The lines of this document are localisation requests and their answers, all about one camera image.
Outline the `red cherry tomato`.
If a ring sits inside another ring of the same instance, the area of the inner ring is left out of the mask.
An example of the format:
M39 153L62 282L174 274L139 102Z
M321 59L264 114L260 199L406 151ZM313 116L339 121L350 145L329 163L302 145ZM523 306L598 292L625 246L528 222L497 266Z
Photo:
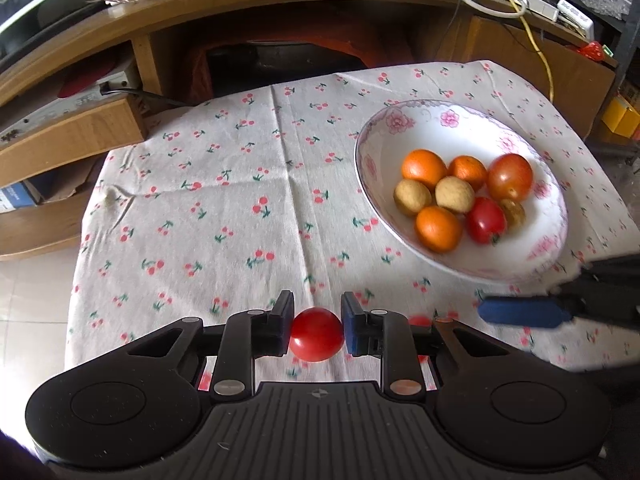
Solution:
M343 324L331 311L313 307L300 312L291 325L290 349L306 362L331 359L344 344Z
M465 216L466 232L477 244L497 244L507 228L508 222L502 209L488 197L478 196Z
M426 315L418 314L410 316L409 324L412 326L430 327L432 320Z

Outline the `small mandarin orange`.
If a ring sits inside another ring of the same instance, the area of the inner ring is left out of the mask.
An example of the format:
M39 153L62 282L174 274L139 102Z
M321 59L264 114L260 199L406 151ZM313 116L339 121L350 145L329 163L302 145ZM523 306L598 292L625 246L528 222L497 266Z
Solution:
M469 155L455 157L448 166L450 176L469 183L475 192L478 192L487 179L487 169L477 158Z
M452 212L439 206L423 208L416 215L414 229L420 243L435 254L455 250L463 235L462 222Z

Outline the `tan longan fruit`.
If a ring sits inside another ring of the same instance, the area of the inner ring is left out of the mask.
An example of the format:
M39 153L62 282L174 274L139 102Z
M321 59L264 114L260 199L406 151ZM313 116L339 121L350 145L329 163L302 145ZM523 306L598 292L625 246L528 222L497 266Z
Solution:
M417 180L402 179L394 188L395 205L406 217L415 217L432 201L430 190Z
M508 225L509 231L517 231L524 226L526 222L526 212L519 202L504 198L500 200L499 206L506 217L506 224Z
M467 214L475 202L475 191L469 183L449 176L440 180L434 189L435 202L455 214Z

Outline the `large red tomato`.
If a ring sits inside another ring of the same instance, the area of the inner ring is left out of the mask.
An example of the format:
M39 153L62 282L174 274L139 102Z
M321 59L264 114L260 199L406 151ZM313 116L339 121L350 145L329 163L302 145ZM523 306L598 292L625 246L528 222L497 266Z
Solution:
M487 171L487 191L493 200L522 202L533 187L534 173L521 155L510 153L496 158Z

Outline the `oval orange kumquat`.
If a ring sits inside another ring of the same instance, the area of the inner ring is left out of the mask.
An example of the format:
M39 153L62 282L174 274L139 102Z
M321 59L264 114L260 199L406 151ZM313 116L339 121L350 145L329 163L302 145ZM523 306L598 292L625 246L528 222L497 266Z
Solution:
M411 151L402 161L400 172L404 179L418 181L430 191L434 191L437 183L448 176L444 161L429 150Z

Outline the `cherry print tablecloth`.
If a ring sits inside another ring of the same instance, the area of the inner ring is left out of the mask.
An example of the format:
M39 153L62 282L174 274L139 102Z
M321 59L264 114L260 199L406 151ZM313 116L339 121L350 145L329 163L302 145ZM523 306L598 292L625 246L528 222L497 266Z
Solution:
M526 140L568 212L557 263L529 283L458 278L402 246L368 204L354 148L367 120L411 99L469 106ZM638 226L584 142L528 81L490 61L424 63L275 84L158 114L107 155L82 219L66 339L74 367L185 316L366 308L482 326L491 294L528 295L591 259L635 252Z

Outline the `yellow box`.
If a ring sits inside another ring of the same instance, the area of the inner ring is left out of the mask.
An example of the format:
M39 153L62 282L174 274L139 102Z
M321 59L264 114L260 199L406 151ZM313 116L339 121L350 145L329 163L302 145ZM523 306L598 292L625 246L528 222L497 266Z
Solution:
M630 139L639 127L640 115L622 96L616 96L603 112L602 122L612 133Z

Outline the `white floral porcelain bowl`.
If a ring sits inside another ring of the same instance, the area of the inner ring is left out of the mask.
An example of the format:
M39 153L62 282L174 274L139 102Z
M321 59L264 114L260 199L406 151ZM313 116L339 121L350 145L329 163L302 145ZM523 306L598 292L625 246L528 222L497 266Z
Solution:
M444 270L528 281L560 258L568 214L558 180L521 136L478 110L386 107L361 129L355 169L383 226Z

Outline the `red plastic item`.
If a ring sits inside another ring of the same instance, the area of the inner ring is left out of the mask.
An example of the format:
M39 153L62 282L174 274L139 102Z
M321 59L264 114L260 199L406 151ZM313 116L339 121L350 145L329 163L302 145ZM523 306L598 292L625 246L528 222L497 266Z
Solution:
M593 62L600 63L605 60L605 52L602 44L597 41L591 41L589 44L585 44L578 48L576 52L585 58L589 58Z

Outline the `white adapter box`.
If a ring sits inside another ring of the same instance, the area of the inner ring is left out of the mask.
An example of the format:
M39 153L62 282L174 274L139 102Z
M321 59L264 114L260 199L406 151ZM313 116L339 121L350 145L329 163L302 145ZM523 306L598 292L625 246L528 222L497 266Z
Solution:
M576 8L576 6L573 6L567 0L559 0L556 7L559 10L559 14L572 23L585 40L593 42L594 24L593 20L589 16Z

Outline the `wooden TV cabinet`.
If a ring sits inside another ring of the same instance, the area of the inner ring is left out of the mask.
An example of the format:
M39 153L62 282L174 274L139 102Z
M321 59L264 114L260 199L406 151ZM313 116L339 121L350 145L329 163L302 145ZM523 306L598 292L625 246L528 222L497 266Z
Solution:
M540 77L518 25L454 0L155 0L104 9L1 75L1 107L59 82L77 88L131 58L142 91L57 112L1 137L1 181L84 168L142 140L146 114L334 70L424 61L496 61Z

